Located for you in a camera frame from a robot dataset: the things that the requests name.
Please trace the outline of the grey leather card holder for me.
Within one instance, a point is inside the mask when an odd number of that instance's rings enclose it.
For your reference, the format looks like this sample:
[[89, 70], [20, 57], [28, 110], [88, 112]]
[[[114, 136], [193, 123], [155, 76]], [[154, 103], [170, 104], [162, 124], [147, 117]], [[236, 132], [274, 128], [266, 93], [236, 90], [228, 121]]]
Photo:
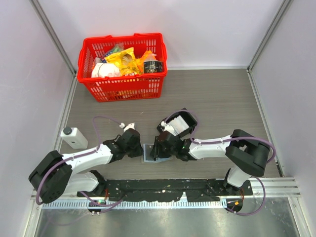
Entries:
[[165, 162], [165, 161], [170, 161], [173, 158], [169, 157], [169, 158], [153, 158], [150, 156], [150, 152], [153, 149], [153, 144], [143, 144], [143, 151], [144, 154], [141, 158], [141, 162], [142, 163], [160, 163], [160, 162]]

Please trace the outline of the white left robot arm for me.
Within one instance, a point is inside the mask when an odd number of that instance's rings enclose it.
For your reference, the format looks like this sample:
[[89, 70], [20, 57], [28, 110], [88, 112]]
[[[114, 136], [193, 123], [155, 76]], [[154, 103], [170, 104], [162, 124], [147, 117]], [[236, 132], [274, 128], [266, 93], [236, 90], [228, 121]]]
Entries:
[[49, 152], [29, 176], [37, 192], [38, 205], [51, 203], [65, 194], [100, 197], [106, 192], [105, 178], [94, 167], [143, 154], [140, 133], [133, 128], [115, 140], [106, 140], [95, 148], [73, 154]]

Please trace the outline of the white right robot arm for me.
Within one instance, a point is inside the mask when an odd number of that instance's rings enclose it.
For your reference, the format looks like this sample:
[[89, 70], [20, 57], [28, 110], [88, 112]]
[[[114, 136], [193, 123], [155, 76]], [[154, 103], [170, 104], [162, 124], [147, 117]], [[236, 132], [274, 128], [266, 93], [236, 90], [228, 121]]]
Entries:
[[163, 131], [155, 138], [150, 156], [153, 159], [169, 158], [188, 162], [204, 158], [228, 158], [234, 167], [230, 168], [223, 182], [225, 193], [234, 195], [250, 177], [262, 177], [265, 173], [272, 147], [263, 139], [254, 137], [241, 129], [232, 135], [218, 139], [185, 139]]

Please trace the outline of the black card box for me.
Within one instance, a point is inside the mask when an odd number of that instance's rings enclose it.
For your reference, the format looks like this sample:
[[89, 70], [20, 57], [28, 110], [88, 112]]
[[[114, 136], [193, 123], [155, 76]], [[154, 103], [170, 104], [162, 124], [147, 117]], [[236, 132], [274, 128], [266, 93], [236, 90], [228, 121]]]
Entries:
[[[190, 111], [188, 111], [186, 108], [182, 108], [178, 111], [173, 112], [171, 115], [167, 116], [162, 121], [165, 121], [168, 124], [169, 121], [171, 121], [172, 119], [174, 119], [177, 116], [181, 116], [186, 121], [186, 123], [189, 125], [189, 128], [187, 130], [185, 130], [184, 132], [180, 133], [179, 135], [176, 135], [176, 137], [183, 138], [184, 136], [186, 136], [188, 134], [192, 134], [192, 132], [194, 131], [198, 122], [195, 119], [195, 117], [192, 115], [192, 113]], [[163, 130], [161, 128], [160, 123], [157, 126], [157, 130], [159, 133], [162, 133]]]

